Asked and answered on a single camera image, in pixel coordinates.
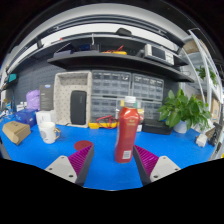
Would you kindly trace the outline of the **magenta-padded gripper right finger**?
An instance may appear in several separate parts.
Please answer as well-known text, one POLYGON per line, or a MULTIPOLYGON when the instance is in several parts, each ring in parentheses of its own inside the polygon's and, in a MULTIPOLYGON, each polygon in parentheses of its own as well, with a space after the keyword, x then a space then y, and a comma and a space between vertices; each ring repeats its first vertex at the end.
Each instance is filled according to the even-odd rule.
POLYGON ((180 170, 167 156, 158 157, 137 145, 133 147, 133 156, 143 186, 180 170))

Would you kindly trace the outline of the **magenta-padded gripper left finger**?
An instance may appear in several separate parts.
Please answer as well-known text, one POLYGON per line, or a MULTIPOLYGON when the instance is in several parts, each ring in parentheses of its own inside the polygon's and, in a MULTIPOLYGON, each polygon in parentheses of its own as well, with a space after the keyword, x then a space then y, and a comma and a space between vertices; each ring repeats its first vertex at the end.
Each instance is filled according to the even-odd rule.
POLYGON ((83 186, 94 156, 94 146, 87 146, 70 156, 61 155, 53 161, 46 171, 65 180, 83 186))

